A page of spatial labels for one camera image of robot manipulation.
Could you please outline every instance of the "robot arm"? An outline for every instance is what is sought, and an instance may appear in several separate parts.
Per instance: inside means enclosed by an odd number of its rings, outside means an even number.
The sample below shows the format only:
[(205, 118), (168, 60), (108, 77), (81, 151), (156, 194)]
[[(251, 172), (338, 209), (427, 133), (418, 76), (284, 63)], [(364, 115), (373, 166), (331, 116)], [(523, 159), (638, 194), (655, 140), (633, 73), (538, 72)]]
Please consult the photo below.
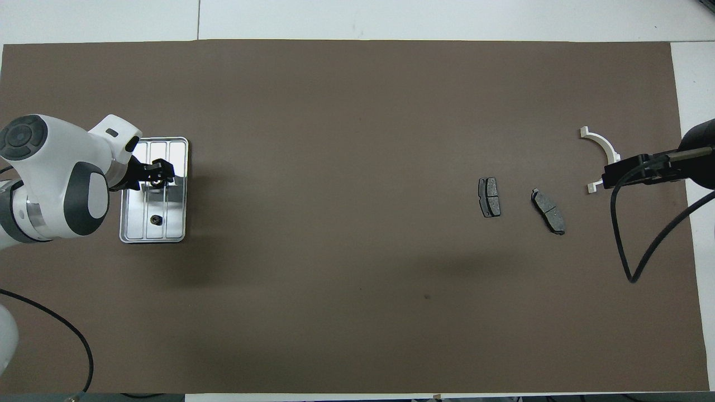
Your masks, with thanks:
[(0, 181), (0, 250), (89, 235), (104, 221), (108, 191), (172, 181), (168, 162), (146, 165), (132, 156), (141, 137), (113, 114), (89, 131), (41, 114), (8, 124), (0, 131), (0, 157), (21, 180)]
[(639, 154), (604, 167), (603, 188), (614, 188), (629, 171), (643, 166), (638, 174), (623, 185), (643, 183), (654, 185), (692, 179), (695, 183), (715, 189), (715, 119), (696, 125), (683, 136), (678, 149), (657, 154)]

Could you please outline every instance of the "black cable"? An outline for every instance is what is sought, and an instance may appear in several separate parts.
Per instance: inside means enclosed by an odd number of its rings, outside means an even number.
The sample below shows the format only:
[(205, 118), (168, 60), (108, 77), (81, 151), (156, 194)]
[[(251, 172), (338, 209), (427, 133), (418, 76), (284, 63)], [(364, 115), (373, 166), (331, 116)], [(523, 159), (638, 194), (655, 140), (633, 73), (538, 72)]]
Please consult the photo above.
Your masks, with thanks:
[[(623, 396), (626, 399), (630, 399), (633, 402), (651, 402), (651, 401), (644, 401), (643, 399), (634, 398), (633, 396), (630, 396), (627, 393), (622, 393), (621, 396)], [(657, 402), (678, 402), (678, 401), (657, 401)]]
[(659, 163), (665, 162), (668, 160), (668, 157), (666, 155), (657, 157), (653, 160), (649, 160), (648, 162), (645, 162), (633, 169), (631, 169), (628, 173), (626, 173), (617, 183), (616, 186), (613, 188), (613, 192), (611, 193), (611, 222), (613, 223), (613, 236), (616, 238), (616, 247), (618, 248), (618, 256), (621, 258), (621, 264), (623, 265), (623, 270), (626, 273), (626, 277), (628, 278), (628, 281), (630, 283), (635, 283), (638, 281), (638, 279), (641, 277), (641, 273), (643, 273), (643, 269), (646, 267), (646, 264), (648, 263), (648, 260), (651, 259), (651, 256), (653, 253), (656, 251), (656, 248), (661, 244), (663, 239), (685, 218), (688, 217), (691, 213), (697, 211), (700, 207), (703, 205), (707, 204), (708, 202), (712, 201), (715, 199), (715, 191), (711, 192), (710, 194), (706, 195), (705, 197), (702, 197), (700, 200), (695, 201), (693, 205), (690, 205), (687, 207), (683, 212), (680, 212), (673, 220), (668, 223), (663, 230), (656, 236), (655, 239), (651, 242), (651, 244), (648, 246), (648, 249), (646, 252), (643, 254), (643, 257), (641, 257), (641, 261), (638, 263), (638, 266), (636, 267), (636, 271), (631, 274), (631, 269), (628, 266), (628, 260), (626, 259), (626, 252), (623, 251), (623, 241), (621, 240), (621, 231), (618, 228), (618, 218), (616, 216), (616, 198), (618, 197), (618, 191), (621, 190), (621, 187), (623, 187), (626, 182), (628, 182), (633, 176), (637, 175), (640, 173), (642, 170), (653, 166), (657, 165)]
[(126, 396), (127, 398), (146, 399), (146, 398), (154, 398), (155, 396), (161, 396), (161, 395), (166, 395), (166, 394), (165, 393), (148, 393), (146, 395), (134, 395), (132, 393), (122, 393), (122, 395)]
[(89, 372), (87, 373), (87, 382), (84, 383), (84, 388), (82, 389), (82, 393), (86, 393), (87, 390), (89, 389), (90, 384), (92, 384), (92, 376), (94, 375), (94, 359), (92, 358), (92, 350), (89, 349), (89, 344), (87, 343), (87, 339), (82, 335), (81, 332), (77, 328), (72, 325), (68, 320), (66, 320), (64, 317), (62, 317), (60, 314), (55, 313), (54, 311), (50, 310), (49, 308), (43, 306), (42, 304), (30, 300), (24, 296), (20, 296), (17, 293), (12, 293), (9, 290), (5, 289), (0, 289), (0, 295), (5, 295), (9, 296), (13, 299), (20, 300), (23, 303), (27, 303), (31, 305), (32, 307), (38, 308), (45, 313), (49, 314), (51, 317), (54, 319), (58, 320), (60, 323), (63, 323), (67, 328), (69, 328), (72, 332), (74, 332), (75, 335), (79, 338), (79, 340), (82, 342), (82, 345), (84, 346), (84, 350), (87, 352), (87, 360), (89, 361)]

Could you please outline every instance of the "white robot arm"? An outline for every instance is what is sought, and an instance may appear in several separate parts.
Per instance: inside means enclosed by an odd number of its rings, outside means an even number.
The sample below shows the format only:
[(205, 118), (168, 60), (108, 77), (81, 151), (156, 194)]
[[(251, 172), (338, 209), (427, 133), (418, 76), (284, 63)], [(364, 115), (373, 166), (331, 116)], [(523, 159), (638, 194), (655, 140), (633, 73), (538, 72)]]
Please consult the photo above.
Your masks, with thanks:
[(172, 181), (170, 163), (146, 165), (132, 156), (141, 137), (113, 114), (89, 131), (42, 114), (8, 124), (0, 131), (0, 157), (21, 179), (0, 181), (0, 250), (89, 235), (107, 214), (109, 190)]
[(19, 334), (12, 314), (0, 305), (0, 375), (15, 354)]

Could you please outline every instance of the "silver tray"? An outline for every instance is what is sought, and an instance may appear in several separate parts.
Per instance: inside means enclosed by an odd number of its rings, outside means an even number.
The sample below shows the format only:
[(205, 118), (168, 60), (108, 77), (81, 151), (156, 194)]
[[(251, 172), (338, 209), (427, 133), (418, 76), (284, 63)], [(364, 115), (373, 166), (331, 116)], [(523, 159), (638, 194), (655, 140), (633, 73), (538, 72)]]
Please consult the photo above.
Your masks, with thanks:
[(119, 239), (125, 243), (180, 242), (186, 234), (189, 142), (183, 137), (143, 138), (133, 155), (142, 163), (167, 160), (174, 165), (176, 177), (163, 188), (142, 183), (140, 191), (122, 190)]

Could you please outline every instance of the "white curved bracket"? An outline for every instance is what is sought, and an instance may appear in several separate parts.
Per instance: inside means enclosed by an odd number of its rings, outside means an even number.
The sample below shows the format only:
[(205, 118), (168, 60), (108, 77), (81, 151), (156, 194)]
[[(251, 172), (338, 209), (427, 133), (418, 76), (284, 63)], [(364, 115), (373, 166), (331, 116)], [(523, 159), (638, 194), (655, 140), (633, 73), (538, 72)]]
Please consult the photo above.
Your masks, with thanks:
[[(608, 159), (609, 165), (611, 163), (616, 163), (621, 160), (621, 155), (616, 152), (616, 150), (613, 148), (613, 145), (611, 145), (611, 143), (602, 135), (598, 135), (595, 132), (588, 132), (588, 126), (583, 126), (582, 128), (580, 128), (579, 132), (581, 133), (581, 138), (586, 138), (595, 141), (598, 145), (601, 146), (601, 148), (603, 148), (603, 151), (606, 153), (606, 159)], [(597, 185), (602, 184), (603, 179), (597, 182), (588, 183), (586, 185), (586, 189), (588, 190), (588, 193), (591, 194), (596, 192)]]

